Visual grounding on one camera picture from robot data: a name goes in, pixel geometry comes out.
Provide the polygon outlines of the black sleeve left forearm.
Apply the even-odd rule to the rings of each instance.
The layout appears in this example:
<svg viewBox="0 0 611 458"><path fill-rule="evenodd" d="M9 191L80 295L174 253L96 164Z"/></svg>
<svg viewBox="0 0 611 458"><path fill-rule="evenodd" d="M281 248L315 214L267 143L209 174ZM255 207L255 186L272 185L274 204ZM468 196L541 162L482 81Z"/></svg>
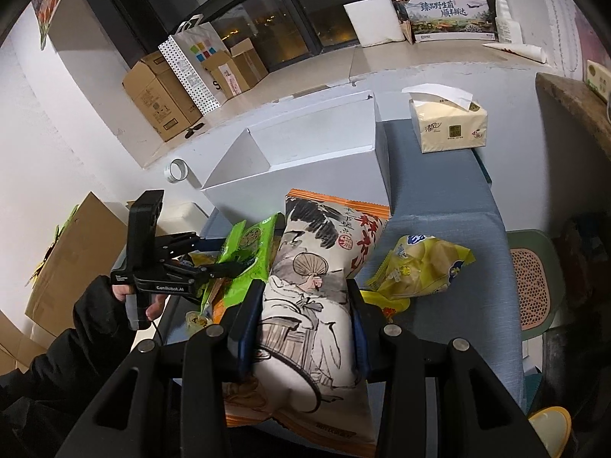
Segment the black sleeve left forearm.
<svg viewBox="0 0 611 458"><path fill-rule="evenodd" d="M71 328L26 371L1 376L1 455L53 457L94 396L131 351L136 332L107 276L73 308Z"/></svg>

